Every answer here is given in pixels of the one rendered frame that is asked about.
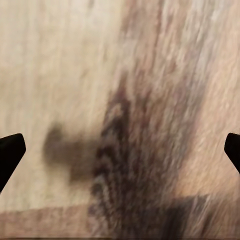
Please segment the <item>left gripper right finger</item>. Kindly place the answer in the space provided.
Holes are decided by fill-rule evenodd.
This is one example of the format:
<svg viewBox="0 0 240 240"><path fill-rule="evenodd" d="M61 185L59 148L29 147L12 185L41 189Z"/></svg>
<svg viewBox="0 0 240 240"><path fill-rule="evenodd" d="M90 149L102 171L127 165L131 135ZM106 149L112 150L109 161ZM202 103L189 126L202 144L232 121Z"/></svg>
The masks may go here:
<svg viewBox="0 0 240 240"><path fill-rule="evenodd" d="M229 133L227 135L224 151L235 165L240 173L240 135L235 133Z"/></svg>

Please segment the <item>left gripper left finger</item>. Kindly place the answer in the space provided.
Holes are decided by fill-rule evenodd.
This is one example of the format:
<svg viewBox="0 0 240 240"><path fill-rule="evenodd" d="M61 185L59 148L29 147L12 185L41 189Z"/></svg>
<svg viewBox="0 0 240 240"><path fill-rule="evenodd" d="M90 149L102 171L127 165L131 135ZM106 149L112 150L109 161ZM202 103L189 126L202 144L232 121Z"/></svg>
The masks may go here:
<svg viewBox="0 0 240 240"><path fill-rule="evenodd" d="M0 138L0 193L26 153L22 133Z"/></svg>

